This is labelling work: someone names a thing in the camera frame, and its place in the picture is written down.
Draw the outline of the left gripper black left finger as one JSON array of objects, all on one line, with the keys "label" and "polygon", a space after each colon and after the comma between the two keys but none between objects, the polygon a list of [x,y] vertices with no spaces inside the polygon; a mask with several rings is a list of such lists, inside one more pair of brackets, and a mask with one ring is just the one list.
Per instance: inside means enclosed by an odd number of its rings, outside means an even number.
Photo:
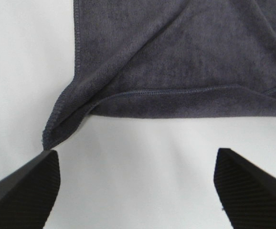
[{"label": "left gripper black left finger", "polygon": [[42,229],[60,188],[58,154],[43,151],[0,181],[0,229]]}]

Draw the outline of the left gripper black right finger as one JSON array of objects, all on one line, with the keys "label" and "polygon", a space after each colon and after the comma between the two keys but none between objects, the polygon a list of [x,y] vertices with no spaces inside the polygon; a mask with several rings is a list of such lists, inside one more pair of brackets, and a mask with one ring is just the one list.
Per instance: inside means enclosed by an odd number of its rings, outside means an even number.
[{"label": "left gripper black right finger", "polygon": [[234,229],[276,229],[276,178],[231,149],[217,153],[214,186]]}]

